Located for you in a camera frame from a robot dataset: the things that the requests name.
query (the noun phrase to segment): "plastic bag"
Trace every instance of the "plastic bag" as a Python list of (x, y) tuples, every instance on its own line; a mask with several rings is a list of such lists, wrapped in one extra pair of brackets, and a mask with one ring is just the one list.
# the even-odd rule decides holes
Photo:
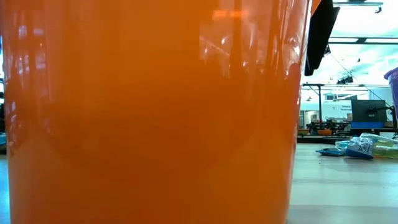
[(353, 137), (346, 150), (346, 156), (373, 159), (373, 145), (376, 141), (369, 138)]
[(337, 148), (326, 148), (326, 149), (321, 149), (317, 150), (316, 152), (319, 152), (323, 156), (343, 156), (344, 153)]
[(345, 153), (347, 150), (348, 144), (349, 144), (349, 141), (337, 141), (335, 143), (335, 147), (336, 147), (336, 149), (339, 149), (343, 153)]
[(394, 144), (398, 144), (397, 140), (393, 140), (393, 139), (389, 139), (389, 138), (386, 138), (386, 137), (378, 136), (377, 134), (362, 133), (360, 137), (361, 138), (369, 138), (369, 139), (372, 139), (372, 140), (375, 140), (375, 141), (384, 140), (384, 141), (387, 141), (387, 142), (393, 142)]
[(369, 138), (376, 141), (373, 145), (373, 156), (378, 158), (398, 159), (398, 141), (378, 136), (375, 134), (363, 133), (361, 138)]

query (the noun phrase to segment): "black monitor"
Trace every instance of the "black monitor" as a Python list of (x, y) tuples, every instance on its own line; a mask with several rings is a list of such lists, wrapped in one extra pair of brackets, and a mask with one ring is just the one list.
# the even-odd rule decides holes
[(353, 122), (387, 122), (384, 100), (351, 100)]

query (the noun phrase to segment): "orange container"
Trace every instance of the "orange container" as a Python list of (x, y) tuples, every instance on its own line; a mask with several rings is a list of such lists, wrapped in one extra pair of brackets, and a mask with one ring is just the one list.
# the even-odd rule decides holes
[(308, 135), (309, 130), (308, 129), (299, 129), (297, 130), (298, 135)]
[(322, 136), (331, 136), (331, 130), (328, 129), (318, 130), (318, 134)]
[(1, 2), (12, 224), (285, 222), (308, 0)]

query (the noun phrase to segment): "white wall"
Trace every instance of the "white wall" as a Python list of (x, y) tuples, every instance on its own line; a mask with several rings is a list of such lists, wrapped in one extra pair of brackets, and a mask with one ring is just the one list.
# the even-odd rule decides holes
[(351, 100), (324, 102), (322, 105), (322, 120), (330, 118), (347, 119), (347, 114), (352, 114)]
[(313, 101), (302, 101), (300, 105), (300, 110), (304, 111), (318, 111), (319, 110), (319, 103)]
[(318, 111), (306, 111), (304, 114), (304, 128), (307, 128), (307, 124), (311, 123), (312, 115), (317, 115), (317, 120), (319, 119), (319, 112)]
[(372, 88), (371, 92), (369, 91), (370, 100), (380, 100), (379, 97), (382, 100), (386, 101), (386, 104), (389, 104), (390, 106), (394, 105), (394, 100), (392, 100), (392, 93), (390, 88)]

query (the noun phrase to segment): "ceiling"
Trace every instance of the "ceiling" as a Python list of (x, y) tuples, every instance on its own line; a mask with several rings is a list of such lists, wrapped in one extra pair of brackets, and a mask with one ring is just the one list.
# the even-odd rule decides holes
[(326, 55), (320, 68), (311, 77), (303, 77), (302, 83), (331, 83), (349, 74), (355, 84), (387, 85), (383, 78), (389, 70), (398, 67), (398, 23), (396, 14), (398, 0), (367, 0), (366, 3), (381, 2), (382, 11), (374, 6), (341, 7), (331, 37), (377, 37), (376, 42), (396, 42), (396, 45), (380, 44), (330, 44), (331, 54)]

